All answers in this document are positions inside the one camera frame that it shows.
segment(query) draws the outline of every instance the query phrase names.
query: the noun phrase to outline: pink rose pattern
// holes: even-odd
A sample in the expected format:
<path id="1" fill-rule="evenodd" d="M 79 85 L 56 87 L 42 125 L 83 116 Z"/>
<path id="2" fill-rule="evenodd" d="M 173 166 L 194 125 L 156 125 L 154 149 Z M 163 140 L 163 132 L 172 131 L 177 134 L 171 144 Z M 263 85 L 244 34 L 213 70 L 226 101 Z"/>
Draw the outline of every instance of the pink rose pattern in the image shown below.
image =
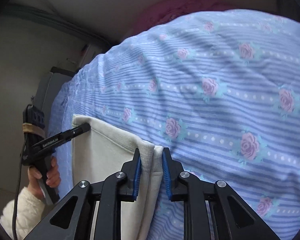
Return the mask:
<path id="1" fill-rule="evenodd" d="M 272 199 L 269 197 L 260 198 L 260 202 L 257 206 L 257 213 L 260 217 L 263 217 L 268 213 L 272 206 Z"/>
<path id="2" fill-rule="evenodd" d="M 102 114 L 105 114 L 106 111 L 107 111 L 107 107 L 106 107 L 106 106 L 103 106 L 103 108 L 102 108 Z"/>
<path id="3" fill-rule="evenodd" d="M 242 43 L 239 45 L 239 52 L 241 58 L 253 59 L 255 51 L 249 43 Z"/>
<path id="4" fill-rule="evenodd" d="M 241 154 L 248 160 L 253 160 L 259 151 L 260 144 L 256 137 L 250 133 L 244 133 L 241 140 Z"/>
<path id="5" fill-rule="evenodd" d="M 281 23 L 285 22 L 285 20 L 286 20 L 284 17 L 278 16 L 278 15 L 275 15 L 274 19 Z"/>
<path id="6" fill-rule="evenodd" d="M 118 82 L 118 83 L 117 83 L 117 90 L 120 91 L 120 90 L 121 90 L 121 87 L 122 87 L 122 83 L 121 83 L 121 82 Z"/>
<path id="7" fill-rule="evenodd" d="M 119 65 L 115 66 L 115 67 L 114 67 L 114 72 L 118 72 L 119 69 L 120 69 L 120 66 L 119 66 Z"/>
<path id="8" fill-rule="evenodd" d="M 177 56 L 180 59 L 186 59 L 189 54 L 190 54 L 190 52 L 187 49 L 178 49 L 178 51 L 177 51 Z"/>
<path id="9" fill-rule="evenodd" d="M 159 35 L 159 40 L 164 41 L 167 38 L 167 34 L 160 34 Z"/>
<path id="10" fill-rule="evenodd" d="M 186 15 L 186 16 L 185 16 L 185 19 L 186 19 L 187 21 L 189 21 L 189 20 L 192 19 L 192 16 L 191 16 L 191 15 Z"/>
<path id="11" fill-rule="evenodd" d="M 212 32 L 214 30 L 214 25 L 212 22 L 207 22 L 204 25 L 204 28 L 208 31 L 208 32 Z"/>
<path id="12" fill-rule="evenodd" d="M 287 111 L 288 113 L 292 113 L 294 108 L 294 98 L 292 96 L 291 91 L 286 89 L 280 89 L 279 96 L 280 96 L 280 107 L 284 111 Z"/>
<path id="13" fill-rule="evenodd" d="M 268 32 L 271 32 L 272 31 L 272 28 L 269 24 L 263 24 L 261 25 L 261 29 L 264 30 L 264 31 L 268 31 Z"/>
<path id="14" fill-rule="evenodd" d="M 129 121 L 130 117 L 132 116 L 131 110 L 129 108 L 125 108 L 123 110 L 123 121 L 127 122 Z"/>
<path id="15" fill-rule="evenodd" d="M 144 62 L 145 62 L 145 59 L 144 59 L 143 55 L 139 55 L 139 57 L 138 57 L 138 63 L 141 65 Z"/>
<path id="16" fill-rule="evenodd" d="M 150 80 L 148 89 L 151 92 L 156 92 L 157 91 L 157 82 L 154 79 Z"/>
<path id="17" fill-rule="evenodd" d="M 202 79 L 203 93 L 207 96 L 215 96 L 218 91 L 218 83 L 212 78 Z"/>
<path id="18" fill-rule="evenodd" d="M 175 139 L 180 133 L 181 127 L 177 120 L 168 118 L 166 120 L 166 134 L 171 138 Z"/>

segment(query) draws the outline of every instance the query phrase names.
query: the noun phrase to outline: white sleeve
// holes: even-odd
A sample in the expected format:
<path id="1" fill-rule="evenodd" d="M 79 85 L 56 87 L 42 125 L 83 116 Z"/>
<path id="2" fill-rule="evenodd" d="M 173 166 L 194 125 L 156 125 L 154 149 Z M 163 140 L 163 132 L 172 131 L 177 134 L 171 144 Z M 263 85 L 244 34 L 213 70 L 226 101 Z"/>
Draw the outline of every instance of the white sleeve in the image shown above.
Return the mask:
<path id="1" fill-rule="evenodd" d="M 12 215 L 14 201 L 11 200 L 3 209 L 0 224 L 8 235 L 12 235 Z M 40 222 L 44 203 L 37 199 L 24 187 L 18 197 L 16 231 L 18 240 L 23 240 L 26 235 Z"/>

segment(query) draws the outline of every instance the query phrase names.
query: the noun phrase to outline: hand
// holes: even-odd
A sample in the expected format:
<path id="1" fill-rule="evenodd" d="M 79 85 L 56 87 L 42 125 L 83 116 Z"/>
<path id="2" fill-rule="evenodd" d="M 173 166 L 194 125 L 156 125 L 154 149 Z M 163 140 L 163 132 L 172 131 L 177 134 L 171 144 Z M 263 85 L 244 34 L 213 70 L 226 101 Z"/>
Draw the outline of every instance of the hand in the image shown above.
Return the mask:
<path id="1" fill-rule="evenodd" d="M 60 173 L 58 171 L 58 164 L 57 164 L 57 159 L 55 157 L 51 158 L 51 169 L 47 172 L 47 185 L 55 188 L 58 187 L 61 178 L 60 178 Z M 30 166 L 28 168 L 28 178 L 29 178 L 29 185 L 28 185 L 28 190 L 34 195 L 36 198 L 42 200 L 43 199 L 43 193 L 41 191 L 41 188 L 38 183 L 38 179 L 42 178 L 41 173 L 34 167 Z"/>

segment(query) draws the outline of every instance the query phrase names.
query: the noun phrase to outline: striped fabric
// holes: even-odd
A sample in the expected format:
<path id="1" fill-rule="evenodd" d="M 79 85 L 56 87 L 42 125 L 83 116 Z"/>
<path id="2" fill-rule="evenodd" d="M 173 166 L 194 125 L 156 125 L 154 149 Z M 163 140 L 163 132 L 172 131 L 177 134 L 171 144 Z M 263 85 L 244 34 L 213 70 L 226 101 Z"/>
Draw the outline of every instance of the striped fabric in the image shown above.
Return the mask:
<path id="1" fill-rule="evenodd" d="M 98 55 L 53 108 L 64 114 L 51 133 L 73 114 L 102 119 L 228 182 L 282 240 L 300 229 L 299 23 L 249 10 L 179 17 Z M 57 150 L 62 195 L 70 147 Z M 148 239 L 183 239 L 183 205 L 163 186 Z"/>

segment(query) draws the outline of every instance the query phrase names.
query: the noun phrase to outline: pink blanket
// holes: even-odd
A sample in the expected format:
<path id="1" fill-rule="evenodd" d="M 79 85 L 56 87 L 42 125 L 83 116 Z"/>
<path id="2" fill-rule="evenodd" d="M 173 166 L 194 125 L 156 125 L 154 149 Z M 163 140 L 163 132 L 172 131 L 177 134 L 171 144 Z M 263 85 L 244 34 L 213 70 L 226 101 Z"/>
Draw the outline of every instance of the pink blanket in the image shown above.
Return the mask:
<path id="1" fill-rule="evenodd" d="M 145 9 L 133 26 L 132 35 L 165 24 L 175 18 L 199 11 L 225 11 L 236 9 L 221 0 L 164 0 Z"/>

